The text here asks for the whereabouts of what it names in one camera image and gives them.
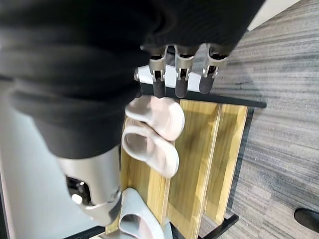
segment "white slipper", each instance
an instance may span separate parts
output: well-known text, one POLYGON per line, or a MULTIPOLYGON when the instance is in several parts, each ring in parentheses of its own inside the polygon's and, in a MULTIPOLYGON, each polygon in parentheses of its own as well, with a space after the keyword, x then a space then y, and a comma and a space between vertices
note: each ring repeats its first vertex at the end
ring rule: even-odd
POLYGON ((168 141, 177 139, 185 125, 183 109, 171 98, 141 96, 126 106, 125 114, 145 122, 168 141))
POLYGON ((145 123, 126 119, 122 147, 129 156, 145 162, 163 177, 171 178, 178 170, 176 148, 145 123))
POLYGON ((157 219, 133 188, 127 188, 122 194, 119 229, 138 239, 164 239, 157 219))
POLYGON ((171 232, 171 226, 169 222, 165 224, 163 231, 165 239, 173 239, 173 233, 171 232))

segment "gray carpet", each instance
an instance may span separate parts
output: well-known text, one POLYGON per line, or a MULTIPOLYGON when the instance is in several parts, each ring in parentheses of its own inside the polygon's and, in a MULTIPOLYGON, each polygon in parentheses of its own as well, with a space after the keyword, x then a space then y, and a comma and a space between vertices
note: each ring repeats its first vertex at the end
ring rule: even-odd
MULTIPOLYGON (((247 32, 213 92, 268 103, 248 119, 228 203, 240 221, 221 239, 319 239, 293 218, 298 207, 319 211, 319 0, 247 32)), ((203 220, 200 234, 211 227, 203 220)))

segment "black rack leg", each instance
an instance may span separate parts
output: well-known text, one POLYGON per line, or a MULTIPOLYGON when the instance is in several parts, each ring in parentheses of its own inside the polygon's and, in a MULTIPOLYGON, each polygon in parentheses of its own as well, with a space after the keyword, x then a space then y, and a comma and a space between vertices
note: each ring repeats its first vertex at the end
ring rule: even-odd
POLYGON ((239 216, 232 215, 229 219, 224 219, 223 223, 216 227, 213 231, 207 234, 204 238, 198 237, 198 239, 216 239, 220 237, 225 231, 233 226, 239 220, 239 216))

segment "black metal frame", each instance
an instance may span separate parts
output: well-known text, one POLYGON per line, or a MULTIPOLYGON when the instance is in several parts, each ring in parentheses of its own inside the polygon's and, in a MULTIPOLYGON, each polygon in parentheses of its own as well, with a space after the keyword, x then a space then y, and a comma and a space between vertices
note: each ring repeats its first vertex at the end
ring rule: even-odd
POLYGON ((96 226, 93 228, 89 228, 88 230, 82 231, 80 233, 74 234, 64 239, 89 239, 96 235, 105 232, 105 227, 96 226))
POLYGON ((228 219, 224 219, 223 223, 212 230, 209 234, 201 238, 198 236, 198 239, 216 239, 220 237, 224 232, 226 232, 229 228, 231 228, 237 221, 239 220, 239 216, 234 214, 228 219))
MULTIPOLYGON (((141 83, 142 87, 142 94, 153 96, 153 85, 141 83)), ((170 98, 176 98, 175 95, 175 88, 166 87, 166 97, 170 98)), ((267 107, 266 102, 260 102, 260 101, 251 101, 251 100, 245 100, 240 98, 233 98, 233 97, 227 97, 227 96, 220 96, 217 94, 208 94, 203 95, 200 92, 194 92, 194 91, 188 91, 186 97, 184 98, 186 100, 193 100, 193 101, 204 101, 204 102, 212 102, 212 103, 219 103, 219 104, 230 104, 230 105, 239 105, 239 106, 248 106, 248 107, 258 107, 258 108, 265 108, 267 107)))

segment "robotic hand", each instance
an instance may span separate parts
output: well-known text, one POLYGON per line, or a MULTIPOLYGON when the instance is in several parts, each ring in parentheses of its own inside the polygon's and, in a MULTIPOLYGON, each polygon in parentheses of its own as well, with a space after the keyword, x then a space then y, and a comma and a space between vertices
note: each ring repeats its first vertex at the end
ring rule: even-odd
POLYGON ((200 91, 209 93, 264 0, 10 0, 0 5, 0 74, 11 102, 31 116, 58 157, 72 200, 106 226, 121 208, 125 106, 149 64, 165 96, 166 47, 175 46, 178 97, 200 44, 208 46, 200 91))

